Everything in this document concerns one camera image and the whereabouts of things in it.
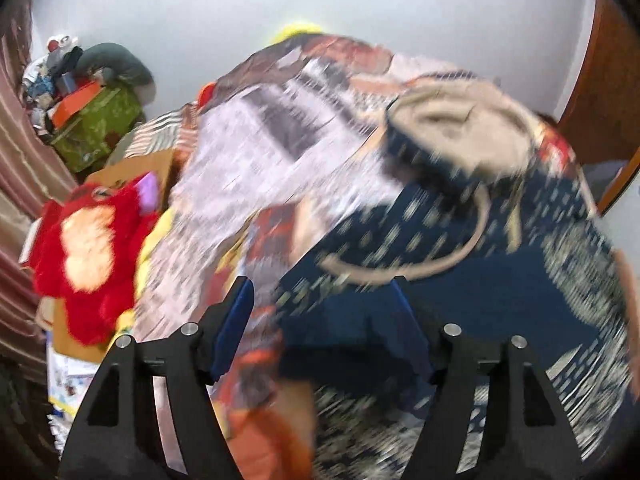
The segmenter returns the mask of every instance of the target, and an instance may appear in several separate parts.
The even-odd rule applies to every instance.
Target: patterned navy cloth
[[[392,126],[386,150],[416,166],[422,178],[394,204],[341,221],[280,280],[281,371],[424,418],[433,395],[426,382],[428,346],[398,294],[389,285],[347,284],[318,264],[329,253],[371,269],[446,256],[476,227],[470,197],[482,179]],[[624,301],[610,247],[588,219],[578,181],[550,176],[533,159],[524,174],[485,183],[492,205],[472,253],[410,287],[444,322],[474,336],[523,335],[546,368],[587,457],[625,397]],[[476,390],[467,465],[479,448],[487,392],[482,385]]]

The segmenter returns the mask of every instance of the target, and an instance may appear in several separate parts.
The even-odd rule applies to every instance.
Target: curtain
[[[31,6],[22,4],[0,40],[0,354],[29,380],[46,383],[44,338],[34,323],[38,297],[18,256],[31,222],[49,199],[76,186],[52,148],[42,144],[20,101],[30,60]]]

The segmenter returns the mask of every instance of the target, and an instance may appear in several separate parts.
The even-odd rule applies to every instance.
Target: red fabric
[[[35,269],[34,287],[40,294],[65,300],[69,333],[85,345],[106,341],[113,333],[118,316],[134,304],[136,259],[158,219],[156,213],[140,216],[135,187],[138,180],[129,182],[121,190],[111,191],[114,194],[101,200],[94,196],[94,191],[101,186],[79,187],[63,205],[58,221],[43,233],[45,240]],[[62,239],[62,222],[81,209],[98,206],[114,209],[113,220],[105,226],[112,232],[113,267],[97,290],[86,292],[78,290],[66,270],[70,255]]]

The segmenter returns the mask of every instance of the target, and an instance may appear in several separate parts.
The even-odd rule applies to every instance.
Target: beige strap
[[[457,265],[473,250],[482,236],[489,219],[491,199],[484,184],[478,184],[474,193],[474,202],[478,208],[478,224],[468,242],[459,249],[452,251],[433,261],[424,261],[421,264],[410,264],[388,269],[367,269],[343,262],[336,254],[329,254],[320,262],[320,268],[335,276],[340,276],[343,283],[355,283],[357,285],[386,285],[396,276],[404,276],[407,280],[421,280],[433,276]]]

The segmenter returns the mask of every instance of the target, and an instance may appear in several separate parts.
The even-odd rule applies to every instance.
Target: purple ear
[[[147,173],[136,184],[136,191],[140,199],[140,214],[152,213],[158,208],[160,202],[160,192],[158,189],[158,178],[155,173]]]

